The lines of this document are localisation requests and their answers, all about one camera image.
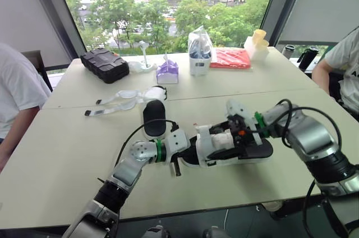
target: purple tissue box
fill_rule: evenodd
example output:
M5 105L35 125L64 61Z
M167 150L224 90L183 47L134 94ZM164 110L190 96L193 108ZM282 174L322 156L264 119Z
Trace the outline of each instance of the purple tissue box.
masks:
M178 84L178 64L168 60L157 68L157 84Z

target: green ring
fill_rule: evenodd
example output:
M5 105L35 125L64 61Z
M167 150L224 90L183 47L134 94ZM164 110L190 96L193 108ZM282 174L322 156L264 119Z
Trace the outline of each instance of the green ring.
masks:
M162 161L162 145L161 140L156 139L156 145L157 145L157 159L156 162Z
M259 113L259 112L255 112L254 113L254 117L256 118L259 126L261 129L263 129L265 127L264 121L263 121L263 116ZM269 137L269 132L268 131L263 131L264 137L268 138Z

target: white cup stack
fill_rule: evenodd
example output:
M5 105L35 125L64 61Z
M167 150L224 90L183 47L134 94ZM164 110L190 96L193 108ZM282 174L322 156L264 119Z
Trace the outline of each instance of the white cup stack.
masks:
M264 30L256 29L253 32L253 36L247 37L244 48L249 58L253 61L264 61L269 53L269 43L264 39L265 34Z

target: white table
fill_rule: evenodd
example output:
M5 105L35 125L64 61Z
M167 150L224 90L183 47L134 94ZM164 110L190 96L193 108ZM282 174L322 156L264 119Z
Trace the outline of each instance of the white table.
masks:
M169 54L168 58L179 65L179 84L165 85L168 100L214 97L224 95L251 94L269 91L315 88L317 85L299 71L274 47L265 63L253 62L248 70L210 68L206 76L193 77L189 74L187 53ZM150 61L161 65L163 55L148 56ZM125 57L140 61L143 58ZM44 109L92 106L96 100L109 98L119 90L141 91L157 85L155 72L128 75L115 83L105 84L87 70L79 59L74 60Z
M299 106L320 108L338 123L343 151L359 162L359 125L318 88L232 97L169 101L167 117L189 136L193 123L225 120L225 103L234 98L250 110L266 111L282 98ZM111 170L124 139L140 124L138 109L107 116L85 117L86 107L43 109L0 175L0 228L67 225L94 197ZM310 112L331 132L330 122ZM132 141L143 139L141 134ZM190 168L181 165L175 177L162 163L143 169L121 218L235 207L302 197L312 177L294 151L271 139L273 156L259 164Z

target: person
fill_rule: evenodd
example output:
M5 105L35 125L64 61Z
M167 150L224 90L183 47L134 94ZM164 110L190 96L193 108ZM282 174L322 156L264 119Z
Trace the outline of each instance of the person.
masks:
M335 68L345 68L343 80L329 78ZM352 116L359 114L359 27L330 50L313 70L312 79Z
M33 64L0 43L0 173L49 95Z

